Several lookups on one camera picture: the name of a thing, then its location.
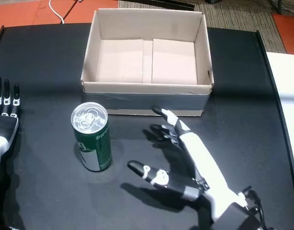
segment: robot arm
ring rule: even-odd
[[[249,221],[253,226],[251,229],[258,229],[260,223],[249,212],[246,196],[243,193],[238,195],[228,187],[222,172],[199,136],[171,111],[160,108],[154,108],[153,111],[163,116],[170,125],[153,125],[153,129],[157,129],[164,138],[170,139],[190,156],[195,166],[195,178],[155,169],[137,161],[129,161],[128,167],[154,187],[173,191],[183,199],[194,201],[199,196],[206,197],[211,203],[211,215],[215,223],[224,223],[229,216],[235,217],[238,213],[240,222],[236,226]]]
[[[10,148],[17,132],[19,120],[18,112],[20,106],[19,85],[14,85],[13,99],[10,94],[10,84],[6,79],[4,92],[2,94],[2,83],[0,78],[0,160],[2,155]]]

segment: robotic hand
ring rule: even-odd
[[[152,125],[152,129],[162,133],[165,139],[171,140],[190,156],[195,178],[156,169],[138,161],[129,161],[128,167],[155,188],[172,191],[182,199],[195,201],[199,196],[206,197],[211,203],[213,230],[257,230],[260,226],[266,230],[264,217],[260,215],[261,223],[254,217],[254,214],[261,213],[261,205],[253,189],[249,187],[239,194],[233,192],[199,136],[171,111],[156,107],[153,111],[163,116],[169,125]],[[246,199],[253,200],[256,206],[249,210]]]
[[[4,82],[4,92],[2,93],[2,82],[0,78],[0,160],[2,155],[10,148],[18,129],[19,106],[19,85],[14,85],[12,98],[8,79]]]

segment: orange floor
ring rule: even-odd
[[[60,15],[68,11],[74,0],[52,0],[52,7]],[[83,0],[77,2],[67,16],[65,23],[90,23],[98,8],[117,8],[117,0]],[[36,0],[0,5],[0,27],[4,25],[39,25],[60,23],[48,6],[48,0]]]
[[[288,54],[294,54],[294,17],[273,14],[279,34]]]

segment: box flap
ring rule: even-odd
[[[142,83],[142,49],[141,39],[102,40],[94,81]]]
[[[143,41],[142,82],[152,83],[153,41]]]
[[[168,39],[194,42],[201,12],[99,9],[102,39]]]
[[[211,92],[211,85],[170,85],[142,83],[84,82],[85,92],[196,94]]]
[[[197,33],[197,38],[195,41],[195,53],[198,84],[213,85],[214,77],[205,15],[202,16]]]
[[[152,83],[197,85],[194,43],[154,39]]]
[[[98,15],[94,12],[92,26],[90,27],[87,48],[82,69],[82,81],[94,81],[97,74],[97,63],[100,53],[101,37],[98,25]]]

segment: gray carpet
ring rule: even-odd
[[[286,53],[271,12],[272,8],[267,1],[225,0],[218,4],[207,4],[201,0],[186,0],[195,3],[195,10],[206,15],[207,26],[215,28],[236,29],[245,31],[259,30],[265,48],[269,52]],[[119,1],[120,8],[159,8],[139,3]]]

